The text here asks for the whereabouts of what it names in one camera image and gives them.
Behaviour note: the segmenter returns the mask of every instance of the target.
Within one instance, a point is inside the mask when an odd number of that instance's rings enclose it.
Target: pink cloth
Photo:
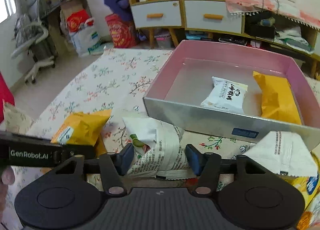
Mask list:
[[[295,3],[289,0],[278,0],[278,2],[279,9],[276,0],[226,0],[230,13],[258,12],[264,9],[320,29],[320,20],[312,14],[298,9]]]
[[[8,102],[12,105],[14,105],[14,98],[12,93],[10,92],[9,88],[7,87],[7,84],[4,81],[4,78],[2,77],[0,73],[0,123],[4,120],[3,116],[3,101]]]

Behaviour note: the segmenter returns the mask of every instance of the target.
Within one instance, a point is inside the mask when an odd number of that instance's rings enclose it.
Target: orange drawer handle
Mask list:
[[[212,20],[222,20],[223,19],[223,15],[216,15],[216,14],[204,14],[203,17],[206,19],[212,19]]]
[[[162,18],[163,17],[163,13],[153,13],[153,14],[148,14],[147,18]]]

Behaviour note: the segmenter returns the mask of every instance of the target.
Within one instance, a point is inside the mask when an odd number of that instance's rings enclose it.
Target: cabinet leg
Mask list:
[[[179,45],[179,42],[176,36],[176,32],[174,31],[173,28],[169,28],[169,32],[170,32],[174,46],[177,47]]]
[[[149,29],[150,48],[155,47],[155,29]]]
[[[315,78],[316,69],[317,69],[318,61],[316,59],[313,60],[312,68],[311,68],[311,77]]]

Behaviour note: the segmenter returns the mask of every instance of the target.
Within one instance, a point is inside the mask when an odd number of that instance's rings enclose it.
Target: red object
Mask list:
[[[85,23],[87,19],[89,19],[90,16],[87,14],[87,12],[83,9],[81,11],[78,11],[76,13],[71,14],[67,18],[67,26],[70,32],[77,32],[79,30],[79,25],[81,23]]]
[[[106,22],[115,47],[129,48],[137,45],[133,21],[125,22],[114,13],[106,16]]]
[[[3,116],[3,101],[8,102],[14,105],[14,98],[12,93],[10,92],[7,84],[5,83],[1,73],[0,73],[0,123],[4,120]]]

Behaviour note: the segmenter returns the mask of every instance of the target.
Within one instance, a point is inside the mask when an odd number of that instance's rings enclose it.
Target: white drawer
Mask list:
[[[131,7],[136,28],[181,26],[179,1],[147,3]],[[148,18],[147,15],[160,14],[158,18]]]
[[[185,1],[186,27],[241,33],[242,16],[231,15],[225,2]],[[221,20],[208,19],[204,15],[221,15]]]

